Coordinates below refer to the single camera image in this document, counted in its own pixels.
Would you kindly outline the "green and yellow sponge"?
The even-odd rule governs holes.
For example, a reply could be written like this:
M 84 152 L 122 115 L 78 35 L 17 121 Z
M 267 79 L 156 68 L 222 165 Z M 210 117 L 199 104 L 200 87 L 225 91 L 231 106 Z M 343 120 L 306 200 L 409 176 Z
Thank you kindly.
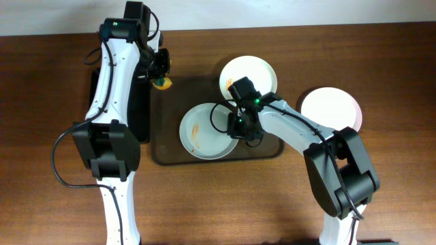
M 153 86 L 158 90 L 164 91 L 172 86 L 172 81 L 167 77 L 158 78 L 153 81 Z

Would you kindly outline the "light blue plate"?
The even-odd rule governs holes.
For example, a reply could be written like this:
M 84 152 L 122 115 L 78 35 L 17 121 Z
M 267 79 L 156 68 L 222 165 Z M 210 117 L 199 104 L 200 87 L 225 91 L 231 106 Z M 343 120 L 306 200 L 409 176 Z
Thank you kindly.
M 213 124 L 225 131 L 231 110 L 216 103 L 194 106 L 184 115 L 179 126 L 179 137 L 185 150 L 202 160 L 221 159 L 230 154 L 238 143 L 237 139 L 218 132 L 212 126 L 210 115 L 214 106 Z

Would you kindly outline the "pink plate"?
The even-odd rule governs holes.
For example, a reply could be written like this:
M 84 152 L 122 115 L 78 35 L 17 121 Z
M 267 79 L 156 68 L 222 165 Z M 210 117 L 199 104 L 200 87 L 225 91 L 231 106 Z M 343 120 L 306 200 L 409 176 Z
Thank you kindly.
M 351 127 L 359 131 L 362 110 L 347 92 L 335 87 L 321 87 L 311 91 L 302 100 L 300 112 L 308 119 L 338 131 Z

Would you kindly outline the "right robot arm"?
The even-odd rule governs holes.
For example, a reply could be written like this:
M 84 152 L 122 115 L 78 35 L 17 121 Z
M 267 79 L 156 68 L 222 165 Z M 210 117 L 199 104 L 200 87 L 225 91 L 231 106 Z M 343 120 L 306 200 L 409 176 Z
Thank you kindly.
M 380 188 L 379 177 L 358 132 L 317 124 L 273 92 L 262 95 L 244 77 L 228 87 L 235 112 L 226 133 L 251 142 L 277 136 L 305 160 L 313 196 L 324 211 L 320 244 L 357 244 L 358 223 Z

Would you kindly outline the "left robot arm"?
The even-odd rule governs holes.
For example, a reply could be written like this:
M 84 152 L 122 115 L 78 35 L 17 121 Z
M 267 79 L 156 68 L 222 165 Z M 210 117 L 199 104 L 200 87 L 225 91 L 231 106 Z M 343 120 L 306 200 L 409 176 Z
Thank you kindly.
M 149 141 L 151 81 L 165 78 L 170 55 L 156 15 L 141 1 L 128 1 L 122 18 L 100 25 L 102 63 L 85 121 L 72 137 L 84 166 L 101 191 L 107 244 L 140 244 L 133 184 L 140 145 Z

